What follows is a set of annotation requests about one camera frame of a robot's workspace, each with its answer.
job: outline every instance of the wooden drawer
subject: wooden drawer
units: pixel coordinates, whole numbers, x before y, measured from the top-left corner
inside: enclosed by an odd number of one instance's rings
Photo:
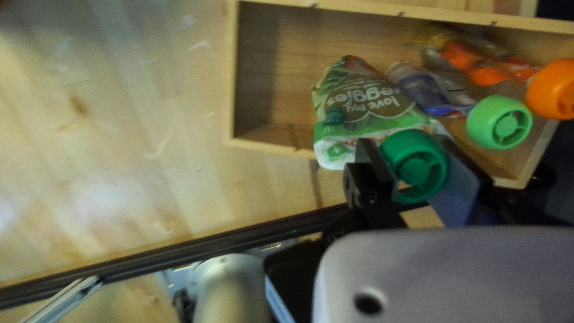
[[[420,62],[407,42],[429,21],[484,29],[489,38],[544,66],[574,56],[574,22],[490,13],[470,13],[360,0],[299,1],[279,5],[233,2],[237,28],[230,75],[230,145],[314,158],[312,84],[329,63],[352,54],[380,71],[397,60]],[[497,186],[524,188],[540,161],[557,121],[535,118],[529,137],[505,151],[484,149],[465,134],[463,120],[444,123],[462,149]]]

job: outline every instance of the light wood surface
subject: light wood surface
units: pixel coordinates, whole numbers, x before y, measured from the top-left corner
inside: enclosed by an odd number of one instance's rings
[[[229,11],[0,11],[0,285],[317,208],[309,161],[223,145]]]
[[[398,3],[241,2],[236,7],[239,28],[232,31],[238,50],[237,69],[229,84],[235,90],[229,144],[313,157],[316,115],[309,108],[310,84],[321,79],[330,62],[348,54],[365,58],[380,71],[397,60],[420,63],[418,52],[408,42],[414,31],[431,19],[472,23],[475,31],[491,34],[500,44],[538,66],[574,52],[574,22]],[[556,50],[547,50],[553,47],[552,43],[557,44]],[[506,151],[493,151],[466,136],[463,120],[448,120],[444,124],[497,186],[514,189],[526,186],[557,126],[556,121],[537,117],[524,143]]]

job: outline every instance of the baby food pouch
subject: baby food pouch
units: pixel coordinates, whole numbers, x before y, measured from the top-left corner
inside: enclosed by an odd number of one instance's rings
[[[329,65],[312,87],[312,99],[317,112],[313,148],[319,164],[330,170],[354,161],[359,138],[380,144],[405,129],[445,133],[386,75],[357,56]]]

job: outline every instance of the wooden surface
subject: wooden surface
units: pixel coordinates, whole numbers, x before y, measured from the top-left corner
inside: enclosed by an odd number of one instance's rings
[[[308,160],[223,145],[212,1],[0,11],[0,284],[317,208]]]

